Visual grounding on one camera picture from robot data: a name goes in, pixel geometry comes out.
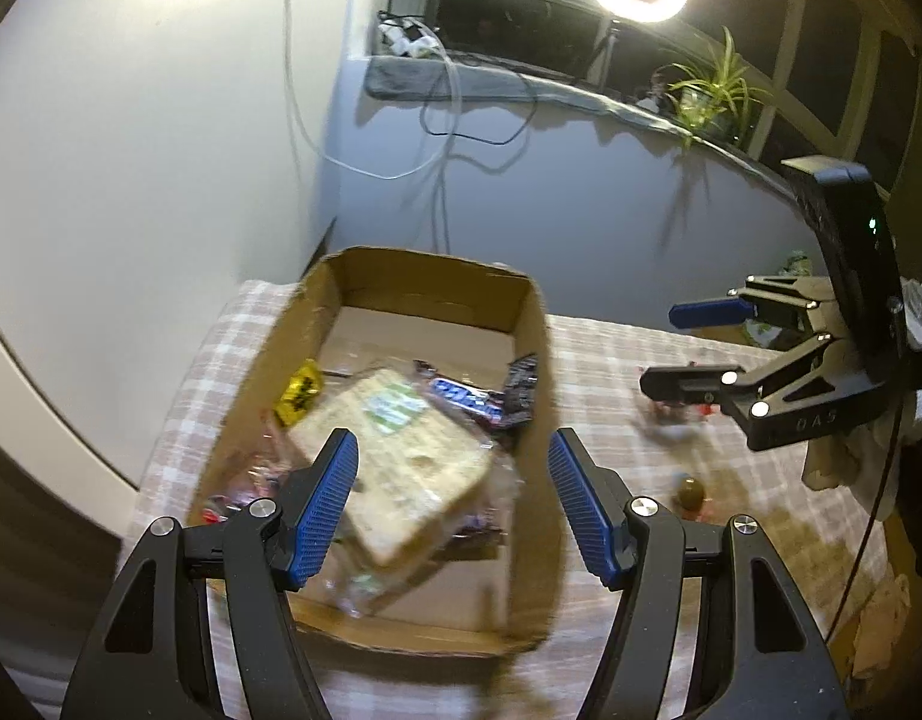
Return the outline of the brown round chocolate ball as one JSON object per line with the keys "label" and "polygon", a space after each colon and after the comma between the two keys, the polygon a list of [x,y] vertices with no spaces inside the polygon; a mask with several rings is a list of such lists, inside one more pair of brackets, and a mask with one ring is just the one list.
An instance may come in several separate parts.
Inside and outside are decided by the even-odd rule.
{"label": "brown round chocolate ball", "polygon": [[707,491],[700,479],[690,475],[678,478],[672,495],[672,508],[680,518],[700,522],[705,514],[705,504]]}

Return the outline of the brown cardboard box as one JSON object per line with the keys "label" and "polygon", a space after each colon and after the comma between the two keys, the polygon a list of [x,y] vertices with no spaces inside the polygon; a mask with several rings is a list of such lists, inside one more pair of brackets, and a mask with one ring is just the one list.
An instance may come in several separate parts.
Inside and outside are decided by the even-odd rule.
{"label": "brown cardboard box", "polygon": [[419,656],[524,652],[552,628],[563,525],[539,288],[503,266],[383,247],[321,260],[251,358],[196,496],[310,465],[347,429],[358,472],[300,629]]}

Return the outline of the small dark candy bar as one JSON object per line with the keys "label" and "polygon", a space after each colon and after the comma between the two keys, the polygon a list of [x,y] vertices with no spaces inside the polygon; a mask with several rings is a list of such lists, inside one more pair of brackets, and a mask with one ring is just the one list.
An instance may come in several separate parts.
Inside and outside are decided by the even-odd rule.
{"label": "small dark candy bar", "polygon": [[537,388],[537,355],[521,356],[508,366],[508,376],[504,379],[503,398],[501,399],[501,427],[513,429],[534,418]]}

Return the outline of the Snickers bar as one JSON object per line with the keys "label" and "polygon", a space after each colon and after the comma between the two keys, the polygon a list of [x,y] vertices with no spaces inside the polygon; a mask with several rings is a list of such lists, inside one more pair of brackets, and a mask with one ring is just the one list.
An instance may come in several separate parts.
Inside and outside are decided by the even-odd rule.
{"label": "Snickers bar", "polygon": [[436,400],[461,411],[482,426],[490,429],[509,429],[513,426],[513,419],[506,411],[504,395],[500,390],[490,390],[477,387],[474,383],[451,379],[440,369],[420,359],[413,361],[413,372],[419,376],[424,387]]}

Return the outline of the potted spider plant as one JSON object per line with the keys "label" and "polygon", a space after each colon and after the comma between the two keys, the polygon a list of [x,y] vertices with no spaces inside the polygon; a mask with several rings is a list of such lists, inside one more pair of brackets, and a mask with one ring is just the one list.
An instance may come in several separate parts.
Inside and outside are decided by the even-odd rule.
{"label": "potted spider plant", "polygon": [[752,85],[749,71],[727,26],[721,44],[708,49],[707,62],[669,62],[656,70],[661,99],[671,105],[685,149],[700,142],[744,142],[753,114],[771,101],[767,88]]}

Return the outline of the orange red snack wrapper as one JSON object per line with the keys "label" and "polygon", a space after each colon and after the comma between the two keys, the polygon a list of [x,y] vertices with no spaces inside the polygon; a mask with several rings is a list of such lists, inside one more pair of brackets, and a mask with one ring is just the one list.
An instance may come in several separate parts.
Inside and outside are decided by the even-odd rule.
{"label": "orange red snack wrapper", "polygon": [[721,410],[710,403],[666,403],[648,401],[639,408],[636,427],[643,436],[659,444],[690,442],[705,431],[705,426]]}

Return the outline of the white power strip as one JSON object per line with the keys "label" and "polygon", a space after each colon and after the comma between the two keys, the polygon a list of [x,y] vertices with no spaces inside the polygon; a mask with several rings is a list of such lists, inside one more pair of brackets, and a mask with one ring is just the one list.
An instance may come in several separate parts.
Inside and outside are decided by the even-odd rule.
{"label": "white power strip", "polygon": [[383,16],[378,23],[379,39],[386,54],[402,59],[429,59],[443,54],[435,32],[415,18]]}

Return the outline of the red-edged dark plum packet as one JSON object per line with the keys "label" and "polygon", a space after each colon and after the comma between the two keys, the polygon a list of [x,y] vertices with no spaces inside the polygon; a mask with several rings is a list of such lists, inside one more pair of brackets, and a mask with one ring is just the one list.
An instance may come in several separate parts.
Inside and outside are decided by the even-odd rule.
{"label": "red-edged dark plum packet", "polygon": [[241,509],[246,509],[256,499],[277,496],[283,473],[269,465],[249,466],[237,472],[220,493],[212,493],[205,499],[200,518],[207,525],[226,522]]}

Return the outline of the yellow snack packet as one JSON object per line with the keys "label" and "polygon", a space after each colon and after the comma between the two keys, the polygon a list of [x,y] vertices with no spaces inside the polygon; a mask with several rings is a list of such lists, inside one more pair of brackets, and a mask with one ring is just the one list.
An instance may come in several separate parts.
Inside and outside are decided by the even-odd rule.
{"label": "yellow snack packet", "polygon": [[290,376],[289,383],[278,395],[274,415],[285,427],[303,419],[324,390],[324,376],[314,359],[306,359]]}

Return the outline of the grey windowsill cloth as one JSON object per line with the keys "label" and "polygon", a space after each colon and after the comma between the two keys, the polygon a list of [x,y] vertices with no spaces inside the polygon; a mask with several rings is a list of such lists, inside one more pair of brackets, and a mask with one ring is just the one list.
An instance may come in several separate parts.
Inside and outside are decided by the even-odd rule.
{"label": "grey windowsill cloth", "polygon": [[[669,119],[633,104],[619,103],[593,91],[524,75],[506,67],[454,65],[464,104],[552,104],[571,114],[612,119],[643,132],[659,133],[682,145],[682,130]],[[402,59],[374,55],[367,65],[363,88],[368,96],[386,103],[433,103],[451,101],[448,71],[441,60]],[[714,142],[696,143],[703,153],[716,156],[735,171],[762,184],[786,202],[794,192],[776,172],[760,166],[734,146]]]}

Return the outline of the bread slice package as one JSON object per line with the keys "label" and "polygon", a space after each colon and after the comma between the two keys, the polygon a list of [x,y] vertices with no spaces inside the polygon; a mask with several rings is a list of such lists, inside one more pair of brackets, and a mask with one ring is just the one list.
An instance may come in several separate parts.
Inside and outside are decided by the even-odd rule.
{"label": "bread slice package", "polygon": [[430,577],[448,546],[493,548],[503,538],[521,486],[515,460],[417,374],[374,366],[331,385],[287,437],[311,461],[337,427],[358,452],[329,551],[340,610],[376,613]]}

